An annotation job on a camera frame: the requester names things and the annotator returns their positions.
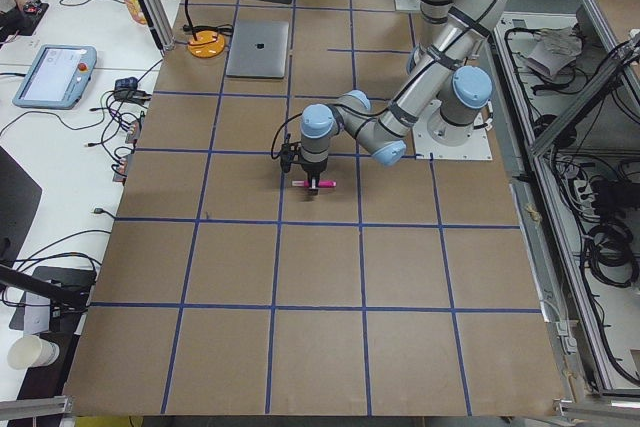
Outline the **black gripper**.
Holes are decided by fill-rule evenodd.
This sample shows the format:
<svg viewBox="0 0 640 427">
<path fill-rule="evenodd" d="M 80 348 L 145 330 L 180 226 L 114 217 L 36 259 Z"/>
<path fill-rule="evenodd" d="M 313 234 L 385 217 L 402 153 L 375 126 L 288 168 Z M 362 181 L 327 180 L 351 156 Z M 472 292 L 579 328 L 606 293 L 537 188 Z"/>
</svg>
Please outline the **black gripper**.
<svg viewBox="0 0 640 427">
<path fill-rule="evenodd" d="M 299 155 L 300 165 L 307 176 L 307 191 L 315 196 L 319 193 L 318 183 L 321 174 L 326 170 L 328 163 L 327 154 L 311 154 L 301 151 Z"/>
</svg>

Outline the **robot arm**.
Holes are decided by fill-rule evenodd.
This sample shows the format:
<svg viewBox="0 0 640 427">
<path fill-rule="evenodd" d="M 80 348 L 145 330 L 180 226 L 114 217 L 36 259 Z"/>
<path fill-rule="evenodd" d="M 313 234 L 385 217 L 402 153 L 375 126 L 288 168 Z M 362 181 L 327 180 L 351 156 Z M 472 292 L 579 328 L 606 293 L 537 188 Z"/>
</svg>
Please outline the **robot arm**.
<svg viewBox="0 0 640 427">
<path fill-rule="evenodd" d="M 439 29 L 429 42 L 414 49 L 407 65 L 408 78 L 383 111 L 372 113 L 369 99 L 359 90 L 303 110 L 300 141 L 290 153 L 281 155 L 281 167 L 298 163 L 307 175 L 310 193 L 318 192 L 331 140 L 341 132 L 347 132 L 379 163 L 390 166 L 405 154 L 405 136 L 442 90 L 449 90 L 467 108 L 484 106 L 476 92 L 460 84 L 463 62 L 489 36 L 507 0 L 419 1 L 424 22 Z"/>
</svg>

